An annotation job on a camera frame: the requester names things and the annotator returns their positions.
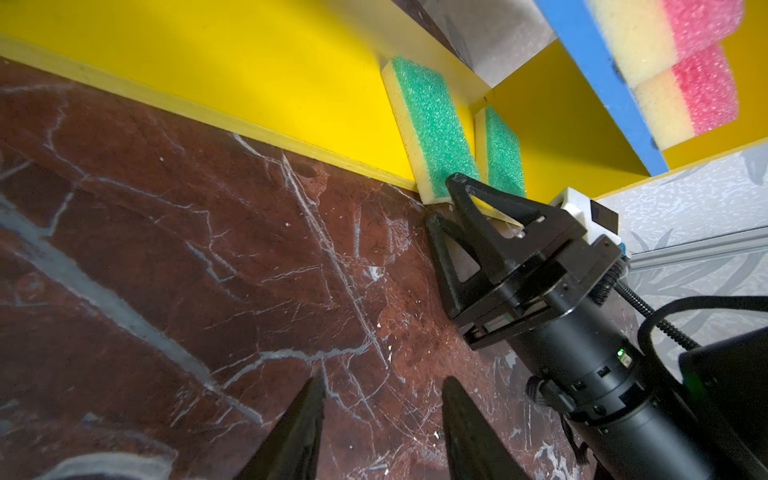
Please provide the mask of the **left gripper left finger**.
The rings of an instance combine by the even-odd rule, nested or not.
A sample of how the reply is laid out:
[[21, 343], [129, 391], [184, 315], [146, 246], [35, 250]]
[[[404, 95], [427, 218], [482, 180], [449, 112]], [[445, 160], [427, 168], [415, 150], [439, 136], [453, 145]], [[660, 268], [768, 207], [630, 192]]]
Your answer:
[[235, 479], [315, 479], [325, 385], [310, 377]]

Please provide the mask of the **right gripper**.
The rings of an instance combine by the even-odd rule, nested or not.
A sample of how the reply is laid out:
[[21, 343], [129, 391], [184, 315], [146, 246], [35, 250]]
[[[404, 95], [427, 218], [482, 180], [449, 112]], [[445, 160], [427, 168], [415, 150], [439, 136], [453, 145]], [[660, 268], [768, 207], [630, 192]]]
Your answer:
[[[528, 396], [559, 415], [597, 478], [715, 478], [716, 456], [690, 416], [592, 298], [619, 248], [582, 240], [565, 210], [462, 173], [446, 187], [464, 230], [441, 214], [425, 227], [443, 308], [469, 346], [511, 346], [530, 371]], [[467, 279], [447, 239], [481, 266]]]

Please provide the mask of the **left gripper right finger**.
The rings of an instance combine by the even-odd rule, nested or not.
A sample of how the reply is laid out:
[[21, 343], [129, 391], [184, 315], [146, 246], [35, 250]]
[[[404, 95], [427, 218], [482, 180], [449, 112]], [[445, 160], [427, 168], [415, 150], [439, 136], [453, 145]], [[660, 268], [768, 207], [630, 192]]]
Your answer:
[[442, 421], [451, 479], [529, 479], [453, 376], [442, 384]]

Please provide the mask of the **green sponge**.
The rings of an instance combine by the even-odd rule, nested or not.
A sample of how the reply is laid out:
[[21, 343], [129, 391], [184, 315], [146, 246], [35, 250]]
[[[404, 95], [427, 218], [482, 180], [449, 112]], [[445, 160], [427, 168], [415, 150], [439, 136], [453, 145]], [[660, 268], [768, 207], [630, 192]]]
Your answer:
[[401, 56], [382, 78], [421, 201], [449, 203], [449, 176], [480, 176], [448, 85], [439, 72]]
[[491, 106], [475, 115], [475, 143], [483, 182], [496, 190], [526, 197], [519, 139]]

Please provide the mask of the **pink smiley sponge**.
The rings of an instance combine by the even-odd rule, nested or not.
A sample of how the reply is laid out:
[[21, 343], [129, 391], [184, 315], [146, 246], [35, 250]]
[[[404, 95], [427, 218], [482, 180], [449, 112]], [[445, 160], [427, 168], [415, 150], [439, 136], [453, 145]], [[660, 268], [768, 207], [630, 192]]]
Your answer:
[[741, 0], [603, 0], [587, 6], [632, 88], [733, 34], [745, 15]]
[[633, 94], [660, 150], [729, 124], [739, 116], [734, 74], [720, 44], [640, 83]]

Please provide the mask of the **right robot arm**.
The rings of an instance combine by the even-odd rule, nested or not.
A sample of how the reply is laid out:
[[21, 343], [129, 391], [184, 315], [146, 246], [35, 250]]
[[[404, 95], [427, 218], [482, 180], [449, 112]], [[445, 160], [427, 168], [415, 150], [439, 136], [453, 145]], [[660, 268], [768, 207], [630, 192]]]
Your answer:
[[767, 332], [701, 345], [677, 313], [763, 312], [763, 296], [654, 310], [620, 279], [615, 212], [573, 189], [549, 204], [456, 173], [456, 220], [428, 217], [443, 307], [474, 350], [508, 344], [599, 479], [763, 479]]

